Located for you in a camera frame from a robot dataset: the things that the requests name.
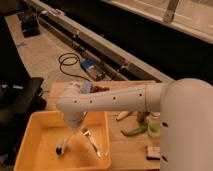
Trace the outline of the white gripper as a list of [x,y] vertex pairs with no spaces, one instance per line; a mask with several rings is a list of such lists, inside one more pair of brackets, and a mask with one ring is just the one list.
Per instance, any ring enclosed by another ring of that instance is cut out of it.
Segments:
[[71,129],[78,130],[82,127],[83,121],[83,118],[77,118],[75,120],[68,119],[66,123]]

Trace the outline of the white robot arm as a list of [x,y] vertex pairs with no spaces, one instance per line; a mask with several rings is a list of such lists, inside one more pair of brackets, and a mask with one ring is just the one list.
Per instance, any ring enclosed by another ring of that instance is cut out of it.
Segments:
[[205,81],[186,78],[86,94],[72,82],[57,108],[73,128],[90,111],[158,112],[160,170],[213,171],[213,85]]

